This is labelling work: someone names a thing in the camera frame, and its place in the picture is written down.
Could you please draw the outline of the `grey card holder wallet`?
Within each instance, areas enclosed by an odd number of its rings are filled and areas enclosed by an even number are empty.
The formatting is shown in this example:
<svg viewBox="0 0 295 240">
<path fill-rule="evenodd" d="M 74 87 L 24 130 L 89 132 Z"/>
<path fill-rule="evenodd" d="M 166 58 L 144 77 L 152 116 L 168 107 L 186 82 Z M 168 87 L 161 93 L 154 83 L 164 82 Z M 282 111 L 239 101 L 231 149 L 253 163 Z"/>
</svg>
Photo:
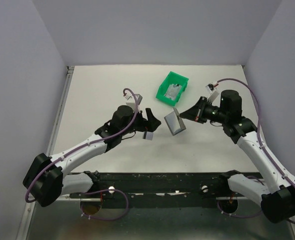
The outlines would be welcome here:
<svg viewBox="0 0 295 240">
<path fill-rule="evenodd" d="M 164 117 L 165 123 L 170 133 L 175 136 L 186 130 L 183 119 L 180 117 L 179 111 L 174 107 L 172 112 Z"/>
</svg>

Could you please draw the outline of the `silver magnetic stripe card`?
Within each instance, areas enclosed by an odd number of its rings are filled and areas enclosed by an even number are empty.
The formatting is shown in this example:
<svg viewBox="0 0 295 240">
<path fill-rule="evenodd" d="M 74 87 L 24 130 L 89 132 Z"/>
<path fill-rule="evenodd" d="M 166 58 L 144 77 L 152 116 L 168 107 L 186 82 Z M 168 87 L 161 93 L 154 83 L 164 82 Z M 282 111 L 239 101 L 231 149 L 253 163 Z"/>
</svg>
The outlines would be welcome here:
<svg viewBox="0 0 295 240">
<path fill-rule="evenodd" d="M 152 140 L 153 140 L 153 136 L 154 136 L 154 133 L 153 133 L 153 132 L 150 132 L 150 131 L 144 131 L 144 132 L 143 132 L 143 135 L 142 135 L 142 138 L 143 138 L 144 140 L 152 141 Z"/>
</svg>

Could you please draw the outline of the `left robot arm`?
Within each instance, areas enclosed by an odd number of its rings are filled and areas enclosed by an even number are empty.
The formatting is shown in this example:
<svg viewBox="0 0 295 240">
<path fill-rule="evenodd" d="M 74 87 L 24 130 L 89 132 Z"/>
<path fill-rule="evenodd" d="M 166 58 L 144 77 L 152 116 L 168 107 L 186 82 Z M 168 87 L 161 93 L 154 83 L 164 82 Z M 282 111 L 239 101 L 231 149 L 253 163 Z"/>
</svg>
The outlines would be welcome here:
<svg viewBox="0 0 295 240">
<path fill-rule="evenodd" d="M 150 108 L 146 108 L 145 112 L 146 117 L 143 117 L 142 111 L 121 105 L 110 120 L 83 142 L 51 156 L 45 153 L 37 155 L 22 182 L 26 188 L 25 201 L 37 201 L 42 207 L 47 207 L 63 194 L 82 192 L 88 198 L 94 197 L 99 186 L 93 177 L 83 173 L 81 183 L 73 187 L 65 181 L 66 176 L 88 160 L 115 148 L 127 134 L 156 131 L 161 121 Z"/>
</svg>

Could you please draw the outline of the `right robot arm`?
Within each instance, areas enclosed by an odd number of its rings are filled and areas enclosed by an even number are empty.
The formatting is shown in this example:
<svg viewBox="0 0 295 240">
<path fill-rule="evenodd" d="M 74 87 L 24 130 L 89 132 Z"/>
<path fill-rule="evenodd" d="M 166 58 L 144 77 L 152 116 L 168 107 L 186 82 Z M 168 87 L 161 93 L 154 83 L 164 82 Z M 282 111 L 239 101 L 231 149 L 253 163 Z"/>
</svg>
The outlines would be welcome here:
<svg viewBox="0 0 295 240">
<path fill-rule="evenodd" d="M 217 122 L 224 133 L 238 145 L 257 168 L 265 185 L 255 182 L 242 173 L 231 170 L 222 175 L 218 192 L 223 196 L 239 193 L 260 206 L 265 217 L 279 223 L 295 216 L 295 176 L 277 160 L 258 138 L 258 128 L 242 115 L 242 98 L 235 90 L 220 94 L 220 105 L 214 106 L 204 96 L 191 108 L 180 113 L 182 119 L 197 123 Z"/>
</svg>

